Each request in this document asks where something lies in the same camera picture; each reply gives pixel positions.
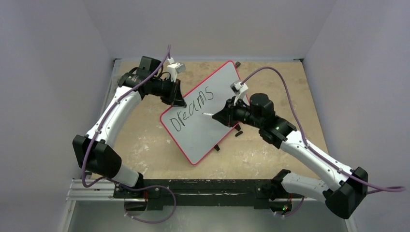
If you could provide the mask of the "red framed whiteboard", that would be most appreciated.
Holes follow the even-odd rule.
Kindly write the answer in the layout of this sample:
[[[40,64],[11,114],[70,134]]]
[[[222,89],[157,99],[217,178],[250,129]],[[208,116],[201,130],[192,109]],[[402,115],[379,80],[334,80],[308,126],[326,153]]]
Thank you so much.
[[[230,85],[239,79],[229,60],[184,95],[187,107],[170,107],[161,114],[160,122],[190,164],[199,163],[233,130],[202,113],[220,111],[235,96]]]

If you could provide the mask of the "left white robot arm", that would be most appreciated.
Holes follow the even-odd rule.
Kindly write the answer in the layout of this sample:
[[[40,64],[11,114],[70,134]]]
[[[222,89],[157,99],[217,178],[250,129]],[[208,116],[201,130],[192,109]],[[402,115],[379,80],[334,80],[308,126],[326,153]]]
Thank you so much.
[[[143,56],[139,66],[119,78],[115,94],[102,116],[85,135],[76,135],[73,139],[84,187],[92,185],[85,180],[86,172],[91,172],[125,186],[133,198],[144,193],[143,175],[123,164],[113,146],[128,116],[145,96],[157,96],[169,106],[187,106],[177,77],[185,69],[184,63],[176,62],[169,55],[163,60]]]

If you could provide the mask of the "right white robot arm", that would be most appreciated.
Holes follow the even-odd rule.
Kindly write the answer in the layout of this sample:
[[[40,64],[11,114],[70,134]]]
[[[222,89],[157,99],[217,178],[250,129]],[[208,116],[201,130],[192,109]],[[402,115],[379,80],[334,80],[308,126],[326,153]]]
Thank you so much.
[[[276,115],[274,103],[264,93],[253,94],[249,103],[230,98],[212,119],[226,127],[243,123],[258,129],[260,137],[310,168],[318,178],[281,170],[271,180],[271,199],[286,193],[299,194],[323,202],[336,216],[349,219],[367,195],[368,173],[352,169],[303,139],[302,132]]]

